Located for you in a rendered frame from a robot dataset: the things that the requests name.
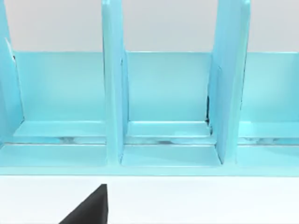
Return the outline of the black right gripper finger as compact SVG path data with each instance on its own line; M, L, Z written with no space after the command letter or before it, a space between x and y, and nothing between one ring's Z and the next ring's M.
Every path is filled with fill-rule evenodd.
M108 224L107 184L101 184L59 224Z

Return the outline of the light blue rack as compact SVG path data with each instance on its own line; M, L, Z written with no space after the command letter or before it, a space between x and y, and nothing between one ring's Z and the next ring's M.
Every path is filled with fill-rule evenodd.
M0 0L0 175L299 177L299 1L208 2Z

